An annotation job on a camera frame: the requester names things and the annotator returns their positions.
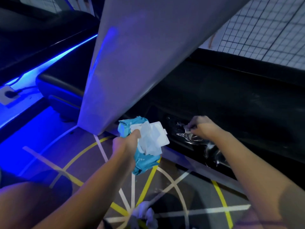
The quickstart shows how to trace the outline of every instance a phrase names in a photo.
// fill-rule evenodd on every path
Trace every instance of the person's left hand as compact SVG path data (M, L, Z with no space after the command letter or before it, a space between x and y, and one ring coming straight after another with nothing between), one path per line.
M133 157L137 150L139 138L141 138L141 134L138 129L134 130L126 138L120 136L116 137L112 142L112 155L116 154L120 150L124 150L125 153L129 153Z

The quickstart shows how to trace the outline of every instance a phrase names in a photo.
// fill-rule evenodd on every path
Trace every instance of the person's right arm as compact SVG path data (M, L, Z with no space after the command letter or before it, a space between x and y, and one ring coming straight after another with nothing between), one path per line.
M188 127L217 145L264 228L305 228L305 192L299 186L207 116L194 117Z

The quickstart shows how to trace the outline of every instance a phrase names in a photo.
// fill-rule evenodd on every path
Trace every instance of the gray pillar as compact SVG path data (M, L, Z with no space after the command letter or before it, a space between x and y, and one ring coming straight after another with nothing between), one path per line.
M106 0L78 125L103 132L248 1Z

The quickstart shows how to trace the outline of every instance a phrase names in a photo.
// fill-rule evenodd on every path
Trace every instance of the electrical socket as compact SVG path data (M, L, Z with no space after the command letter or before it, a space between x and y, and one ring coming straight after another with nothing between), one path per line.
M14 92L15 90L13 88L11 88L9 85L4 85L4 86L0 87L0 103L3 105L8 105L20 97L19 95L14 96L13 98L6 97L5 93L7 91Z

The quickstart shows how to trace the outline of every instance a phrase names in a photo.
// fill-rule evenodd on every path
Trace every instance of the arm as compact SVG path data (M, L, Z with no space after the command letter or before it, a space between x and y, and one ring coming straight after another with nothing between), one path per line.
M78 229L97 226L124 180L135 167L134 154L140 137L140 131L135 130L126 138L115 138L109 161L60 208L34 228Z
M296 228L305 224L305 192L300 187L207 116L194 117L188 127L194 125L193 134L213 141L223 153L264 228Z

